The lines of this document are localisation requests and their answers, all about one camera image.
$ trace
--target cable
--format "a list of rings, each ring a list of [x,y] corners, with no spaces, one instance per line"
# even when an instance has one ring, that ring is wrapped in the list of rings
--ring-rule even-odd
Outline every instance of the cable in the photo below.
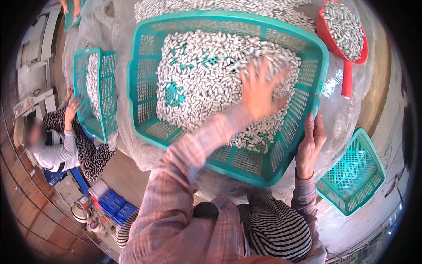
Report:
[[[6,116],[4,114],[4,108],[3,108],[3,101],[1,101],[1,111],[2,111],[2,116],[3,116],[3,121],[4,121],[4,125],[6,127],[6,132],[7,132],[7,136],[9,138],[10,144],[12,145],[13,151],[15,153],[15,155],[18,155],[18,152],[16,151],[15,145],[13,144],[12,138],[10,137],[9,134],[9,128],[7,127],[7,122],[6,122]],[[72,219],[70,219],[65,213],[63,213],[55,204],[53,204],[52,201],[50,201],[50,199],[45,195],[45,193],[40,189],[40,187],[38,186],[38,184],[34,181],[34,179],[31,177],[31,175],[29,174],[28,170],[25,168],[22,160],[20,157],[18,157],[18,160],[20,162],[20,164],[22,165],[22,167],[24,168],[28,178],[31,180],[31,182],[35,185],[35,187],[38,189],[38,191],[44,196],[44,198],[52,205],[54,206],[54,208],[56,208],[64,217],[66,217],[70,222],[74,223],[76,226],[78,226],[82,232],[92,241],[92,243],[94,243],[94,245],[97,246],[97,248],[99,248],[101,251],[103,251],[103,253],[105,253],[107,256],[109,256],[110,258],[112,258],[114,261],[118,261],[115,260],[113,258],[113,256],[111,256],[107,251],[105,251],[104,249],[102,249],[90,236],[88,231],[86,231],[84,228],[80,227],[77,223],[75,223]]]

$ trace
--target person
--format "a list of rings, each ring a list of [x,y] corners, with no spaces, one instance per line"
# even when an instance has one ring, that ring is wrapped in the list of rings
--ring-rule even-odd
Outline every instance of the person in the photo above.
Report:
[[[306,117],[305,137],[298,147],[291,207],[269,193],[248,194],[238,207],[227,197],[194,208],[192,180],[206,158],[254,120],[275,113],[285,98],[272,102],[273,87],[264,60],[249,79],[241,75],[242,100],[208,119],[167,148],[150,174],[139,214],[119,263],[323,263],[327,255],[317,231],[313,166],[326,140],[322,115]]]
[[[60,0],[60,4],[62,4],[63,7],[63,14],[68,14],[69,11],[69,0]],[[81,8],[82,8],[82,4],[81,4],[81,0],[73,0],[73,6],[74,6],[74,11],[73,11],[73,17],[78,18],[79,14],[81,13]]]
[[[17,120],[14,129],[15,145],[25,146],[33,153],[37,162],[51,172],[62,172],[78,167],[87,180],[95,181],[101,177],[115,150],[108,144],[96,148],[84,133],[76,113],[80,100],[75,98],[70,104],[73,87],[67,89],[62,105],[54,112],[47,113],[43,120],[32,117],[22,127],[24,119]]]

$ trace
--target wall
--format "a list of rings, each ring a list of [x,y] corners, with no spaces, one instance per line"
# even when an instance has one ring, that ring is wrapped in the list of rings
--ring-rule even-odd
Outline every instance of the wall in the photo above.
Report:
[[[34,168],[24,153],[17,149],[23,165],[47,200],[26,174],[18,157],[14,154],[8,134],[13,139],[13,106],[18,102],[16,70],[12,64],[9,80],[2,84],[2,104],[6,124],[0,110],[0,170],[8,202],[16,223],[30,248],[37,256],[55,260],[57,263],[92,263],[97,260],[101,250],[79,228],[79,223],[70,221],[51,203],[54,192],[45,180],[42,171]],[[95,235],[92,238],[99,243]]]

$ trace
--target plastic sheet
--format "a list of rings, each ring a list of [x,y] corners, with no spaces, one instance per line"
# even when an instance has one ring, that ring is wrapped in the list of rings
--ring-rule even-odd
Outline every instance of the plastic sheet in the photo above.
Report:
[[[129,101],[126,97],[126,69],[129,62],[132,33],[136,26],[133,6],[136,0],[88,0],[83,6],[82,20],[79,29],[71,29],[66,36],[63,54],[63,70],[68,84],[72,82],[73,53],[92,44],[103,50],[113,50],[117,53],[115,79],[118,96],[117,122],[120,138],[117,147],[132,157],[142,171],[154,169],[164,151],[138,138],[132,129],[130,121]],[[315,17],[323,0],[313,0],[312,5],[298,8],[309,17]],[[360,16],[352,0],[343,3],[357,16]],[[114,13],[110,15],[110,4]],[[341,96],[343,61],[330,54],[330,66],[321,96],[320,109],[324,118],[327,141],[321,155],[315,164],[316,177],[322,176],[344,153],[357,119],[360,114],[360,102],[369,90],[373,71],[373,34],[370,22],[362,22],[369,42],[369,58],[364,65],[353,66],[353,96],[351,100]],[[294,188],[295,161],[290,164],[281,180],[271,189],[273,193],[287,202]],[[237,181],[228,176],[218,174],[209,169],[202,169],[194,181],[197,194],[205,199],[226,194],[238,197],[237,203],[246,200],[245,193],[252,185]]]

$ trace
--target pink plaid sleeve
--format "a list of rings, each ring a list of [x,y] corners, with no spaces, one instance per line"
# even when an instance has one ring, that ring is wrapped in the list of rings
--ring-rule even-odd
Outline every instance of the pink plaid sleeve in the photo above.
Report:
[[[186,258],[197,257],[193,252],[196,248],[201,252],[206,241],[195,235],[196,230],[207,228],[207,223],[190,223],[187,227],[193,205],[191,180],[215,149],[251,121],[249,110],[236,104],[168,147],[159,168],[150,174],[120,263],[157,263],[178,256],[188,262]]]

